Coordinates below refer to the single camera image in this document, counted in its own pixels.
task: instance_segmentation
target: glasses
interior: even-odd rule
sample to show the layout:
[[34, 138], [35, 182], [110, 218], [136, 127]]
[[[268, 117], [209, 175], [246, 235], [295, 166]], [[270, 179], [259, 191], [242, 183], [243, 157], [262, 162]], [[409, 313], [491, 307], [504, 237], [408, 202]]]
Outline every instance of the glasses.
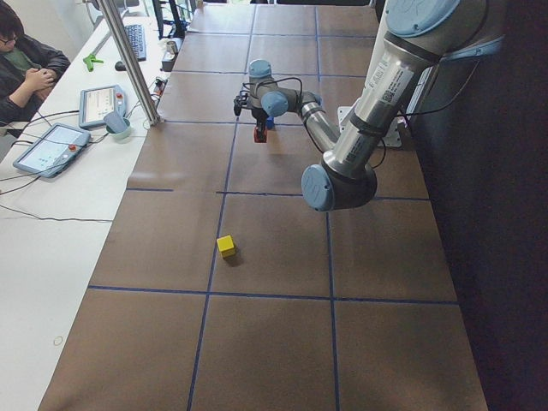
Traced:
[[15, 36], [15, 37], [13, 37], [12, 39], [9, 39], [9, 40], [0, 39], [0, 42], [2, 42], [3, 45], [8, 45], [8, 43], [11, 43], [12, 41], [17, 41], [17, 36]]

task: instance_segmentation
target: white desk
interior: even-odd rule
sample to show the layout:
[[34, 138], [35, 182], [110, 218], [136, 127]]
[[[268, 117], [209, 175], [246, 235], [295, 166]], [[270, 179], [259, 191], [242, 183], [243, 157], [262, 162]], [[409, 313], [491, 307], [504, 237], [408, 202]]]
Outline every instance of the white desk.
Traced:
[[[127, 17], [124, 24], [145, 25], [147, 59], [140, 63], [146, 83], [152, 84], [164, 54], [146, 17]], [[128, 110], [138, 102], [126, 72], [116, 72], [120, 60], [112, 37], [99, 51], [90, 73], [82, 58], [89, 55], [107, 32], [103, 22], [74, 59], [43, 104], [43, 116], [79, 108], [80, 90], [119, 84], [127, 94]], [[78, 116], [50, 117], [51, 123], [77, 125]], [[132, 135], [124, 144], [110, 136], [89, 147], [61, 175], [40, 179], [12, 194], [0, 196], [0, 205], [41, 217], [111, 220], [116, 214], [131, 170], [146, 137], [148, 123], [140, 107], [130, 117]], [[37, 121], [27, 133], [41, 135], [49, 125]], [[104, 128], [92, 131], [97, 139]], [[22, 135], [21, 140], [34, 140]], [[12, 166], [26, 146], [14, 146], [0, 164], [0, 180], [22, 176]], [[30, 182], [24, 176], [0, 182], [3, 192]], [[0, 409], [38, 408], [63, 350], [74, 316], [101, 252], [110, 223], [39, 221], [0, 209]]]

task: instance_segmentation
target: brown table surface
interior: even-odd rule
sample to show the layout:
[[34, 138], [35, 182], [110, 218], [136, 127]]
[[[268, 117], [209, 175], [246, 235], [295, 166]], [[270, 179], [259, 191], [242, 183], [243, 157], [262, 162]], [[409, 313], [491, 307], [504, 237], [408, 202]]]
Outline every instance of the brown table surface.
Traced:
[[232, 111], [264, 58], [336, 120], [373, 9], [206, 3], [192, 28], [40, 409], [486, 410], [412, 145], [388, 151], [368, 205], [318, 213], [298, 117], [254, 144]]

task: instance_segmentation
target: sticker label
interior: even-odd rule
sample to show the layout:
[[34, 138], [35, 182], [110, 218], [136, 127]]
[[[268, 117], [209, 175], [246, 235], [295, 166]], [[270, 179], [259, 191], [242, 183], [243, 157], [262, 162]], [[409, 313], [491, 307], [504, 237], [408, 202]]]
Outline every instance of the sticker label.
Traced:
[[400, 65], [389, 66], [388, 56], [384, 54], [371, 79], [366, 83], [366, 88], [375, 90], [378, 99], [383, 103], [396, 105], [413, 78], [413, 74], [411, 70]]
[[360, 138], [354, 143], [352, 146], [352, 150], [347, 154], [346, 158], [344, 159], [347, 163], [353, 163], [356, 161], [356, 158], [358, 157], [358, 154], [361, 151], [361, 148], [363, 147], [364, 139], [360, 136]]

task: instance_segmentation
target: touchscreen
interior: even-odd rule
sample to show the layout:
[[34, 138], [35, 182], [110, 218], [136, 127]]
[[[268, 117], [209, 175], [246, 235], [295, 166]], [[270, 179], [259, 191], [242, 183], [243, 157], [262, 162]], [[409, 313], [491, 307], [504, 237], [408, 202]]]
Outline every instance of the touchscreen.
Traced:
[[84, 97], [84, 122], [102, 121], [104, 116], [114, 111], [114, 87], [101, 88], [86, 92]]
[[45, 171], [56, 164], [56, 161], [72, 144], [80, 131], [70, 128], [56, 127], [35, 146], [19, 163], [38, 171]]

